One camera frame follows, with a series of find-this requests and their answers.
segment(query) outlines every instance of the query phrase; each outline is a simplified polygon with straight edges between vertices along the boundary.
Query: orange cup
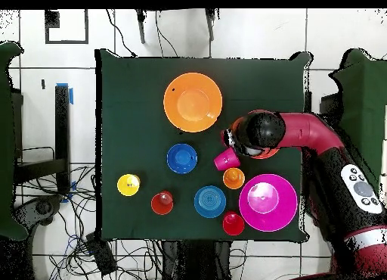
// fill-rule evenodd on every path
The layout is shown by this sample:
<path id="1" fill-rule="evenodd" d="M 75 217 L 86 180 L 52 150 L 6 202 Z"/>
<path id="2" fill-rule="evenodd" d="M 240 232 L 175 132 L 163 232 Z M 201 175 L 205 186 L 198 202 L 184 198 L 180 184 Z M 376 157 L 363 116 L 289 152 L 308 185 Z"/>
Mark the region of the orange cup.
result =
<path id="1" fill-rule="evenodd" d="M 223 174 L 223 183 L 230 189 L 238 189 L 245 182 L 245 175 L 238 168 L 227 169 Z"/>

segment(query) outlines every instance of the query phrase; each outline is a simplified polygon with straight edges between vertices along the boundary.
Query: table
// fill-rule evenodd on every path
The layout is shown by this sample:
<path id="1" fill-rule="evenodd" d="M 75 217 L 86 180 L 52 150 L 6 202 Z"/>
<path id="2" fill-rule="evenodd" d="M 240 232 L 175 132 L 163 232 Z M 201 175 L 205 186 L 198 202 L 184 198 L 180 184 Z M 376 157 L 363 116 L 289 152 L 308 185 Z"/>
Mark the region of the table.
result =
<path id="1" fill-rule="evenodd" d="M 220 131 L 251 110 L 301 112 L 304 106 L 303 73 L 309 53 L 295 54 L 291 60 L 240 60 L 194 58 L 119 58 L 107 50 L 96 50 L 97 117 L 101 116 L 101 237 L 103 239 L 166 240 L 306 240 L 299 229 L 299 210 L 285 228 L 259 232 L 248 225 L 238 236 L 224 233 L 223 214 L 214 219 L 201 217 L 194 209 L 194 195 L 204 185 L 223 190 L 224 212 L 239 212 L 241 189 L 230 190 L 222 181 L 213 159 L 225 148 Z M 189 133 L 175 128 L 163 110 L 163 96 L 177 76 L 198 72 L 211 77 L 221 90 L 223 108 L 216 123 L 204 132 Z M 198 164 L 187 175 L 172 172 L 166 153 L 176 143 L 188 143 L 198 153 Z M 276 173 L 292 183 L 299 198 L 301 153 L 281 149 L 273 157 L 254 160 L 241 157 L 246 181 L 262 173 Z M 126 173 L 141 179 L 139 192 L 122 196 L 117 180 Z M 174 207 L 165 216 L 156 215 L 151 198 L 162 190 L 173 194 Z"/>

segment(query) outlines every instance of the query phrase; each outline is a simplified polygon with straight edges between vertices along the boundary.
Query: pink cup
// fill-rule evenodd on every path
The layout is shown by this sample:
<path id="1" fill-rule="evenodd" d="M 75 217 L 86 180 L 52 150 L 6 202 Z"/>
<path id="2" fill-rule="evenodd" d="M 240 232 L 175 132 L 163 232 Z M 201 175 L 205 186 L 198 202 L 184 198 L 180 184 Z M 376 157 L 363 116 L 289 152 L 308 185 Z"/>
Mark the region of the pink cup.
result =
<path id="1" fill-rule="evenodd" d="M 229 168 L 237 168 L 240 166 L 240 161 L 234 152 L 233 148 L 228 148 L 221 152 L 215 159 L 214 164 L 218 171 L 225 171 Z"/>

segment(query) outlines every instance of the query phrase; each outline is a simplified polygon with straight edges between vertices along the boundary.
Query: blue bowl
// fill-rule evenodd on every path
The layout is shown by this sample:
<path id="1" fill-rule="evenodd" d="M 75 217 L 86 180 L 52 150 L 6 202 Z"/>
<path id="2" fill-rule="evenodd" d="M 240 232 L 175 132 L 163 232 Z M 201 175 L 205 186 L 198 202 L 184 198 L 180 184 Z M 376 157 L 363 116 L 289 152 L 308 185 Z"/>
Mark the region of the blue bowl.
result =
<path id="1" fill-rule="evenodd" d="M 173 172 L 189 173 L 197 165 L 197 153 L 190 145 L 178 143 L 169 149 L 166 162 Z"/>
<path id="2" fill-rule="evenodd" d="M 199 215 L 216 218 L 226 208 L 226 197 L 220 188 L 208 185 L 195 194 L 194 205 Z"/>

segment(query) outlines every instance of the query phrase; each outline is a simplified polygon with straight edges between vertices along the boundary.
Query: power strip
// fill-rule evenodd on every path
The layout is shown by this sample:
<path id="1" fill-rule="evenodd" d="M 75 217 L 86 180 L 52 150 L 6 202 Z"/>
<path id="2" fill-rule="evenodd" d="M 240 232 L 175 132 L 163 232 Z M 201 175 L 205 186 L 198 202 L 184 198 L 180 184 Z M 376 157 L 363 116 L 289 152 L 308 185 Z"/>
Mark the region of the power strip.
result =
<path id="1" fill-rule="evenodd" d="M 117 270 L 117 262 L 107 241 L 96 239 L 94 233 L 86 235 L 86 247 L 88 252 L 94 256 L 97 268 L 102 275 L 109 275 Z"/>

